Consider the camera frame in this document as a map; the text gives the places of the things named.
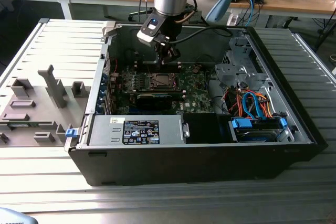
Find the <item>gray plastic part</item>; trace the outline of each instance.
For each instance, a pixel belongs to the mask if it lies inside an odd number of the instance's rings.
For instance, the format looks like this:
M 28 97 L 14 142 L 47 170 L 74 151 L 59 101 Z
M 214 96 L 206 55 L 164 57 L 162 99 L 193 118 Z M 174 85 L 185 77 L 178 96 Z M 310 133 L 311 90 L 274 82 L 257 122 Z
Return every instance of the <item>gray plastic part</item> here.
M 6 136 L 4 133 L 0 132 L 0 140 L 4 143 L 8 142 L 8 136 Z
M 4 116 L 1 119 L 8 120 L 8 121 L 28 121 L 29 115 L 28 114 L 4 114 Z
M 67 93 L 67 91 L 65 90 L 62 81 L 60 79 L 56 79 L 56 81 L 57 81 L 57 87 L 58 87 L 59 92 L 61 92 L 62 95 L 65 95 Z M 48 95 L 52 96 L 48 87 L 46 87 L 46 90 L 47 90 Z
M 44 24 L 44 23 L 48 23 L 49 20 L 50 20 L 50 18 L 40 18 L 40 20 L 38 22 Z
M 16 79 L 11 86 L 12 91 L 17 97 L 28 97 L 27 89 L 32 89 L 33 86 L 30 84 L 28 79 Z
M 64 108 L 67 105 L 67 102 L 63 98 L 63 92 L 59 90 L 59 86 L 53 75 L 53 70 L 54 70 L 54 67 L 50 65 L 47 70 L 38 70 L 37 73 L 40 76 L 42 76 L 44 80 L 46 81 L 48 89 L 49 89 L 49 93 L 53 97 L 57 107 Z
M 34 139 L 36 142 L 54 142 L 54 136 L 50 132 L 35 132 Z
M 88 97 L 88 92 L 85 89 L 85 85 L 82 81 L 74 81 L 71 87 L 73 97 Z
M 14 108 L 33 108 L 35 107 L 35 102 L 33 100 L 15 100 L 12 101 L 9 106 Z
M 57 129 L 57 123 L 55 121 L 50 123 L 39 123 L 38 126 L 43 130 L 55 130 Z
M 65 142 L 67 140 L 67 137 L 65 136 L 65 130 L 63 129 L 63 126 L 61 124 L 57 126 L 56 135 L 62 142 Z
M 2 207 L 0 207 L 0 223 L 38 224 L 33 217 Z

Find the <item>blue latch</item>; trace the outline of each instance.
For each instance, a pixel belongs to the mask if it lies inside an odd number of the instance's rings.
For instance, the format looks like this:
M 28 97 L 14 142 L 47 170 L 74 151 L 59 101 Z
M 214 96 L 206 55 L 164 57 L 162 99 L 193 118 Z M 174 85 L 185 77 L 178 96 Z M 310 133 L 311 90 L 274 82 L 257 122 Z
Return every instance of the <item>blue latch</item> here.
M 247 118 L 235 118 L 231 122 L 233 128 L 252 128 L 251 120 Z
M 280 119 L 280 123 L 281 123 L 282 127 L 286 127 L 287 126 L 287 121 L 284 118 Z
M 72 128 L 72 129 L 67 129 L 65 132 L 66 137 L 78 137 L 79 136 L 79 128 Z

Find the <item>power supply label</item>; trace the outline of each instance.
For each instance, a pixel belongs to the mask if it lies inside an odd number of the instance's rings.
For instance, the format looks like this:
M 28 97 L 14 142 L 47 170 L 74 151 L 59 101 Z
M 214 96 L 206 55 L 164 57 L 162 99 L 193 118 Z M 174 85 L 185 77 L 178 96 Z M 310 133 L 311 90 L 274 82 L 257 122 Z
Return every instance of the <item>power supply label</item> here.
M 123 144 L 159 144 L 159 121 L 124 121 Z

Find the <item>metal slotted surface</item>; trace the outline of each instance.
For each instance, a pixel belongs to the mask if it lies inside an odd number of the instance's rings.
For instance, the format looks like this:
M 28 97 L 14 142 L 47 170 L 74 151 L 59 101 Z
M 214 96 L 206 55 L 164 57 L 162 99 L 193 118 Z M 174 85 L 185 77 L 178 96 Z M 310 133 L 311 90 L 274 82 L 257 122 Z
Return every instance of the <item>metal slotted surface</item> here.
M 336 141 L 336 80 L 299 35 L 256 29 L 269 53 L 326 140 Z
M 61 79 L 64 86 L 71 86 L 74 81 L 92 86 L 102 45 L 102 27 L 103 22 L 84 20 L 51 19 L 39 23 L 28 44 L 23 45 L 24 50 L 16 55 L 17 64 L 10 65 L 11 71 L 0 79 L 0 110 L 13 95 L 10 86 L 16 78 L 29 78 L 33 86 L 46 86 L 37 70 L 49 65 L 53 65 L 55 78 Z

